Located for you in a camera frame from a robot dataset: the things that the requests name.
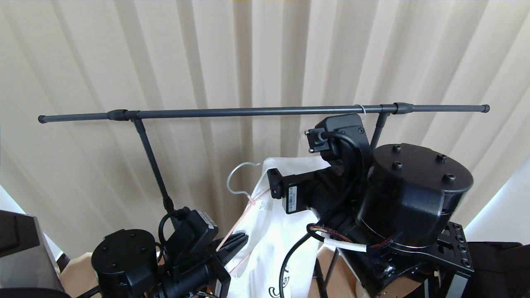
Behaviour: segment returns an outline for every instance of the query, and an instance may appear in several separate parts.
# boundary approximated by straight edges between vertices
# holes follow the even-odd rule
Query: horizontal bar
[[[409,103],[376,104],[369,106],[327,106],[327,107],[277,107],[277,108],[234,108],[234,109],[196,109],[196,110],[159,110],[127,111],[116,110],[108,113],[87,113],[56,116],[39,116],[39,122],[85,121],[85,120],[131,120],[154,118],[199,118],[234,116],[280,116],[280,115],[325,115],[345,113],[392,113],[410,112],[488,112],[487,104],[481,106],[415,106]]]

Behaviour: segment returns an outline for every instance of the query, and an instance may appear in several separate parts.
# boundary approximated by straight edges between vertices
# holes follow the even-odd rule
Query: white wall
[[[530,243],[530,156],[465,228],[468,241]]]
[[[17,212],[17,213],[23,213],[24,210],[20,208],[20,206],[13,200],[13,198],[5,191],[5,189],[0,185],[0,209],[11,211],[11,212]],[[48,246],[50,246],[51,254],[54,255],[55,259],[57,260],[62,254],[63,251],[55,245],[55,243],[46,235],[44,234],[44,237],[46,238],[46,241],[48,241]]]

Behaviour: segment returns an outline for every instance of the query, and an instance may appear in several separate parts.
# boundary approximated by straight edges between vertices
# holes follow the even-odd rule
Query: curtain
[[[38,115],[235,107],[489,104],[392,115],[380,144],[445,153],[475,178],[466,225],[530,150],[528,1],[2,1],[0,183],[71,257],[119,229],[155,233],[161,195],[134,126]],[[145,120],[176,207],[225,233],[243,161],[306,156],[324,116]],[[364,119],[371,137],[376,115]],[[251,191],[259,170],[232,188]]]

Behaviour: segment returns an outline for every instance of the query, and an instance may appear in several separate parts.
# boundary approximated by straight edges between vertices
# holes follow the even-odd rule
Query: black fabric
[[[0,288],[0,298],[71,298],[65,292],[49,288]]]
[[[530,297],[530,245],[468,242],[475,273],[463,298]]]

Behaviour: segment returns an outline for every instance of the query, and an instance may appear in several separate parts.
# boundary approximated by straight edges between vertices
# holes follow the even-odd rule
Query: cylindrical motor
[[[380,146],[356,222],[375,241],[426,247],[436,242],[471,185],[469,170],[443,154],[410,144]]]
[[[144,230],[112,233],[94,250],[92,267],[103,297],[143,297],[156,283],[155,238]]]

